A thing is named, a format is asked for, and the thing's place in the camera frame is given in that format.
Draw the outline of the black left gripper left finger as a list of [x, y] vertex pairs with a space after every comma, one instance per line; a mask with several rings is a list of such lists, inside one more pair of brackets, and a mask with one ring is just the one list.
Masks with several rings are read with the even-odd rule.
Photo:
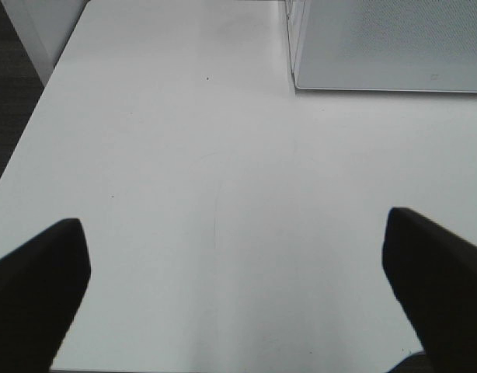
[[0, 259], [0, 372], [48, 372], [91, 277], [82, 223], [66, 218]]

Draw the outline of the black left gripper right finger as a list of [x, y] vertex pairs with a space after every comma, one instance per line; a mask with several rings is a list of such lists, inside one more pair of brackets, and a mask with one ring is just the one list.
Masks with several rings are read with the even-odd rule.
[[381, 264], [433, 370], [477, 372], [477, 246], [394, 207]]

